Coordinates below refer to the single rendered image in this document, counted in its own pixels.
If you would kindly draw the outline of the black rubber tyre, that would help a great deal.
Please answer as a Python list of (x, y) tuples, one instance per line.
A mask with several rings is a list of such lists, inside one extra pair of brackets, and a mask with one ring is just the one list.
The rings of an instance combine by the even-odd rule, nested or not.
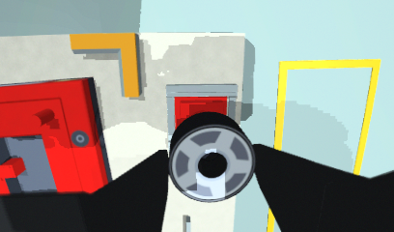
[[(218, 153), (205, 161), (205, 154)], [(251, 180), (256, 166), (253, 144), (232, 118), (201, 112), (175, 129), (169, 149), (168, 173), (186, 197), (206, 203), (234, 197)]]

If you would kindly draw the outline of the yellow tape lines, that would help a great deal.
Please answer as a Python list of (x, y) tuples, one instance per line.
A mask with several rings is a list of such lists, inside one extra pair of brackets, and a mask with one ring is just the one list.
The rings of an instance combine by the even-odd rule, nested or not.
[[(371, 82), (367, 96), (367, 106), (365, 110), (363, 125), (358, 143), (356, 162), (354, 167), (354, 174), (360, 173), (360, 168), (363, 161), (365, 143), (367, 133), (370, 125), (370, 120), (373, 111), (373, 102), (378, 85), (378, 75), (380, 71), (380, 60), (378, 59), (364, 59), (364, 60), (324, 60), (324, 61), (282, 61), (279, 67), (279, 80), (278, 80), (278, 95), (277, 95), (277, 108), (276, 108), (276, 123), (275, 123), (275, 136), (274, 136), (274, 149), (281, 151), (282, 148), (282, 135), (284, 124), (284, 111), (287, 87), (287, 70), (296, 69), (336, 69), (336, 68), (372, 68)], [(274, 215), (268, 208), (267, 219), (267, 232), (272, 232), (274, 229)]]

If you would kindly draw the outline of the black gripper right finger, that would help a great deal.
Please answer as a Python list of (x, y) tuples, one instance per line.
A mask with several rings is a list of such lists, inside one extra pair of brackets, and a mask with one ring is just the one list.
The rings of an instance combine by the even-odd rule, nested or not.
[(366, 178), (253, 146), (254, 173), (281, 232), (394, 232), (394, 170)]

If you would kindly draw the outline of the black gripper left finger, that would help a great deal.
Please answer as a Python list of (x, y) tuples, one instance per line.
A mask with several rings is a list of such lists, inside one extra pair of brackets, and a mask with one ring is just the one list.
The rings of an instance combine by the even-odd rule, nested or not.
[(162, 232), (168, 179), (165, 149), (92, 193), (0, 193), (0, 232)]

